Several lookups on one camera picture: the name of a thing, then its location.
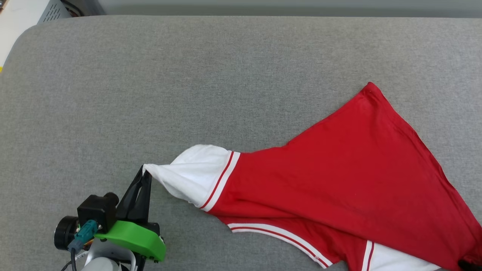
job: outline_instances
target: green plastic part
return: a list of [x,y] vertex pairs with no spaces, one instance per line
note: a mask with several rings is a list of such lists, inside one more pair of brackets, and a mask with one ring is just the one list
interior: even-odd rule
[[147,259],[164,261],[166,255],[166,245],[155,232],[132,222],[118,220],[108,233],[97,233],[94,237],[107,239]]

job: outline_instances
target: cable connector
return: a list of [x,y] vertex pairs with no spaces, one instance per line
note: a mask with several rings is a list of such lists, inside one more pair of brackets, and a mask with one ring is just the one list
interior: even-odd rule
[[75,249],[76,252],[80,252],[84,247],[84,244],[87,243],[90,239],[94,237],[97,233],[98,226],[97,222],[94,220],[88,220],[75,234],[75,239],[68,244],[67,249],[69,252],[72,252],[72,249]]

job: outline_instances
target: white stripe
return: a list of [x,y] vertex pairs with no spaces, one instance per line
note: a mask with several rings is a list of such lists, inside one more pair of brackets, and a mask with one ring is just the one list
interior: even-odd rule
[[[290,243],[290,244],[296,246],[297,248],[299,248],[300,250],[305,252],[308,256],[310,256],[310,258],[312,258],[314,261],[318,262],[324,268],[333,264],[329,259],[327,259],[325,256],[323,256],[323,254],[321,254],[320,251],[318,251],[315,247],[310,245],[310,243],[306,242],[305,240],[301,239],[301,237],[299,237],[299,236],[297,236],[297,235],[295,235],[295,234],[293,234],[293,233],[291,233],[287,230],[283,230],[282,228],[278,228],[278,227],[268,225],[268,224],[258,224],[258,223],[231,223],[231,224],[228,224],[228,227],[230,229],[237,228],[237,227],[249,227],[249,228],[261,229],[260,231],[253,230],[253,229],[235,229],[235,230],[232,230],[232,231],[233,232],[253,231],[253,232],[258,232],[258,233],[262,233],[262,234],[267,234],[269,236],[279,238],[283,241],[286,241],[287,243]],[[269,232],[266,232],[266,231],[263,231],[263,230],[269,230],[269,231],[278,233],[281,236],[276,235],[276,234],[272,234],[272,233],[269,233]],[[306,247],[307,250],[312,252],[315,255],[315,257],[313,257],[313,255],[310,252],[306,251],[305,249],[303,249],[301,246],[297,245],[296,243],[290,241],[289,239],[283,238],[283,236],[291,238],[291,239],[297,241],[298,243],[302,244],[304,247]],[[318,261],[317,258],[321,259],[324,263],[326,263],[326,266],[324,266],[320,261]]]
[[240,157],[240,153],[234,151],[233,157],[231,158],[231,162],[229,163],[228,168],[224,172],[224,175],[222,176],[221,180],[219,181],[219,184],[218,184],[216,190],[214,191],[214,194],[213,194],[212,198],[210,199],[208,204],[206,204],[206,206],[202,209],[203,211],[209,212],[209,210],[211,210],[211,208],[214,206],[214,204],[216,204],[217,200],[219,199],[219,196],[221,195],[221,192],[223,192],[224,186],[226,185],[226,182],[228,181],[229,176],[231,175],[234,168],[236,167],[236,163],[238,162],[239,157]]
[[361,271],[368,271],[368,260],[370,259],[370,252],[372,251],[372,241],[366,241],[365,255],[363,256],[363,265]]

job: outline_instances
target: camera lens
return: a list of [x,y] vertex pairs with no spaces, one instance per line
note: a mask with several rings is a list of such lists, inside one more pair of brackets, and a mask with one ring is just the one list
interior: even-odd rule
[[67,246],[74,240],[78,225],[78,217],[66,216],[60,220],[54,232],[54,245],[57,249],[68,250]]

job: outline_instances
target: gray table surface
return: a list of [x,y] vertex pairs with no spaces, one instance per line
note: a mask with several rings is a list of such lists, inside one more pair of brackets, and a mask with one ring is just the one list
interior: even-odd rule
[[[27,30],[0,74],[0,269],[60,270],[58,221],[90,194],[122,195],[143,163],[199,143],[282,145],[368,81],[481,221],[480,19],[98,16]],[[320,269],[158,183],[150,220],[168,252],[146,270]]]

